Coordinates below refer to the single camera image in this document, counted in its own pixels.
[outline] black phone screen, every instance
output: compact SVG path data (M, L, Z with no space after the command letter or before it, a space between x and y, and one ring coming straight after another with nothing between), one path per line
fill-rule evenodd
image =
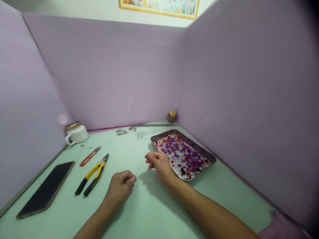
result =
M46 210L59 192L73 165L74 161L55 166L27 204L19 212L17 218L32 215L37 211Z

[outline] yellow pliers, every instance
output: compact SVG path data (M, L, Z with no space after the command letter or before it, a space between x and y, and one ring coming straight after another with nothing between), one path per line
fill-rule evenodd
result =
M85 176L85 178L83 179L82 183L80 184L80 186L76 190L76 192L75 192L76 195L80 195L80 193L82 192L82 190L83 190L84 186L86 185L87 181L89 180L89 178L94 174L94 172L96 170L99 169L95 179L93 180L93 182L90 184L90 186L84 192L84 196L87 197L89 195L89 193L95 187L97 182L100 180L100 177L102 176L102 172L103 172L104 166L105 166L106 161L107 161L108 158L109 158L109 154L105 155L105 157L102 158L102 160L100 162L98 162L97 165L94 168L91 169L91 171Z

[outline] gold lid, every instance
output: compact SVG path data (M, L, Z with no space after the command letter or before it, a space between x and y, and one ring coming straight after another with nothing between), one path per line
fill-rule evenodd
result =
M81 121L75 121L75 122L73 122L73 123L71 123L71 124L65 126L65 129L66 129L66 130L70 130L70 129L77 128L77 127L79 127L79 126L81 126L81 125L82 125Z

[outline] purple wall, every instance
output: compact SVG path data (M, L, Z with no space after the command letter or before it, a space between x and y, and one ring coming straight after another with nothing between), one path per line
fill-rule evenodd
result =
M319 186L318 38L291 0L219 0L187 30L178 122L311 228Z
M21 13L1 1L0 79L2 209L65 146L57 118L71 116Z
M88 129L163 120L176 108L185 28L24 19L65 105Z

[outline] table surface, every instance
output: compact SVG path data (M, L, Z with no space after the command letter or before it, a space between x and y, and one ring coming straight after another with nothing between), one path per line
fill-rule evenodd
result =
M134 174L139 171L137 182L126 203L113 216L103 238L206 238L194 219L159 183L156 171L147 170L144 156L154 151L151 136L170 129L177 129L194 140L181 126L138 127L136 132L120 136L116 135L116 129L94 133L84 143L68 146L0 218L1 238L72 238L99 207L112 175L123 170ZM101 151L80 167L80 162L98 146L102 146ZM107 153L110 157L97 186L87 198L83 193L75 196L84 176ZM52 169L68 161L75 161L75 165L52 205L42 213L17 220L18 212ZM272 222L273 208L218 160L189 184L227 208L256 233Z

